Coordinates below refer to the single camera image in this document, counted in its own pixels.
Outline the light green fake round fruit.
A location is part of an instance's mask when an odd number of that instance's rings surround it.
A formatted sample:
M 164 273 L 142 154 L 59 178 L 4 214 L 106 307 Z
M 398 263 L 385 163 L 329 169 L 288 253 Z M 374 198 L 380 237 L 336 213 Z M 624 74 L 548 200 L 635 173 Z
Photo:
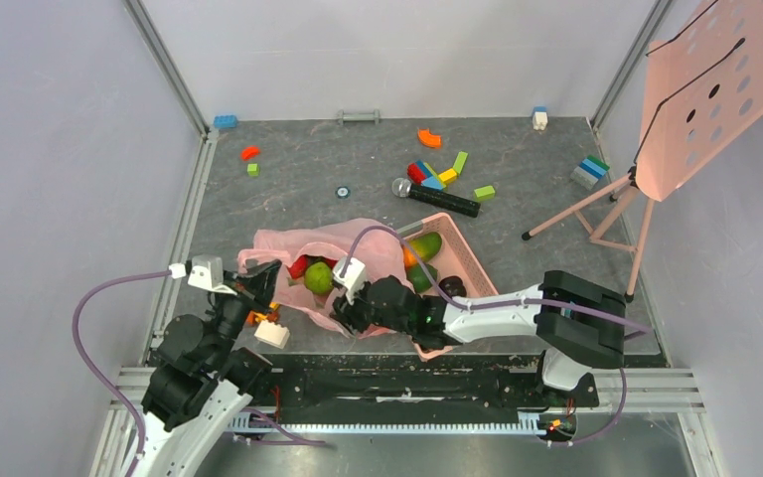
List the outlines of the light green fake round fruit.
M 316 295 L 327 295 L 334 288 L 332 268 L 324 261 L 309 265 L 303 275 L 307 290 Z

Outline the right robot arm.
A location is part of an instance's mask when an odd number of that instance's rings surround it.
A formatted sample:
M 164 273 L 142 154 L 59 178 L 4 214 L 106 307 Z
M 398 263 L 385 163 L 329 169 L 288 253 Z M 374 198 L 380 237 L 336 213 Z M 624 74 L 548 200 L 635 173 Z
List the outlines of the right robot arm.
M 591 370 L 623 366 L 625 309 L 620 294 L 550 270 L 522 291 L 481 298 L 419 295 L 386 277 L 336 298 L 332 317 L 354 334 L 377 326 L 407 335 L 425 354 L 487 338 L 536 336 L 549 347 L 534 393 L 559 405 Z

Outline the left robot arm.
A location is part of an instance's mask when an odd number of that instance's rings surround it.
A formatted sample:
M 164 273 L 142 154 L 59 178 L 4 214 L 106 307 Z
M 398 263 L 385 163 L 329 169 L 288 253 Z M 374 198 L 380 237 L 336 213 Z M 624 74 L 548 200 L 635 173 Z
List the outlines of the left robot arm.
M 205 318 L 183 314 L 165 326 L 123 475 L 195 475 L 229 422 L 270 397 L 271 362 L 235 343 L 247 315 L 268 309 L 281 266 L 272 260 L 236 273 L 198 255 L 168 267 L 168 276 L 206 291 L 210 308 Z

